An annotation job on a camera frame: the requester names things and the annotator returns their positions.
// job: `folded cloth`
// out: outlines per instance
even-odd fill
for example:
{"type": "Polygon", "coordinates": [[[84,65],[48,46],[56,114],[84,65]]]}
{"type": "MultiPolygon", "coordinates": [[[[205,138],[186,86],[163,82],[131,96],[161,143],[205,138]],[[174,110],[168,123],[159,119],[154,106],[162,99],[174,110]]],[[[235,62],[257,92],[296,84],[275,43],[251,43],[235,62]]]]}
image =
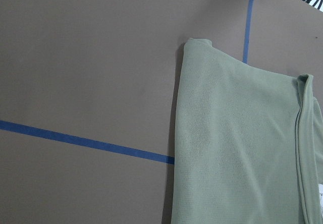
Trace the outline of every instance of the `folded cloth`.
{"type": "Polygon", "coordinates": [[[172,224],[321,224],[323,119],[313,76],[184,46],[172,224]]]}

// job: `garment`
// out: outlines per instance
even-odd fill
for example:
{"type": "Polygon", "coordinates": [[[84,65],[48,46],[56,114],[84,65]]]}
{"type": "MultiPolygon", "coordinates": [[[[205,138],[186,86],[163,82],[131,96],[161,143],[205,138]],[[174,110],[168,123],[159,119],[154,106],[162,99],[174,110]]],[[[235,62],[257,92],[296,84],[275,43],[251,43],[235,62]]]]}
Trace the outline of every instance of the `garment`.
{"type": "Polygon", "coordinates": [[[322,223],[313,76],[258,69],[190,38],[175,122],[172,224],[322,223]]]}

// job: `blue tape strip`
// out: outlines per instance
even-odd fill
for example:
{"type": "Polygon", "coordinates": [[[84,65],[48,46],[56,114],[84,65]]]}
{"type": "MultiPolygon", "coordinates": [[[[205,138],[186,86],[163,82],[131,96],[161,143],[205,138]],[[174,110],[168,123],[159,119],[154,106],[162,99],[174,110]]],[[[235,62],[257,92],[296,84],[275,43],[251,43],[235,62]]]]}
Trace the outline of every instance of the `blue tape strip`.
{"type": "Polygon", "coordinates": [[[245,64],[248,62],[248,51],[249,51],[249,36],[250,36],[250,24],[251,24],[251,14],[252,14],[252,5],[254,0],[249,0],[248,12],[247,12],[247,22],[246,22],[246,31],[244,35],[244,48],[243,48],[243,59],[242,62],[245,64]]]}
{"type": "Polygon", "coordinates": [[[0,121],[0,129],[5,131],[10,131],[10,132],[21,133],[29,136],[34,136],[34,137],[41,137],[41,138],[54,140],[54,141],[66,142],[74,145],[120,153],[120,154],[129,155],[133,157],[150,159],[158,162],[165,162],[169,164],[175,163],[175,159],[170,156],[153,153],[153,152],[147,152],[147,151],[130,148],[130,147],[123,147],[123,146],[114,145],[106,142],[94,141],[94,140],[90,140],[82,137],[76,137],[76,136],[67,135],[63,133],[52,132],[49,130],[24,126],[16,123],[11,123],[11,122],[0,121]]]}

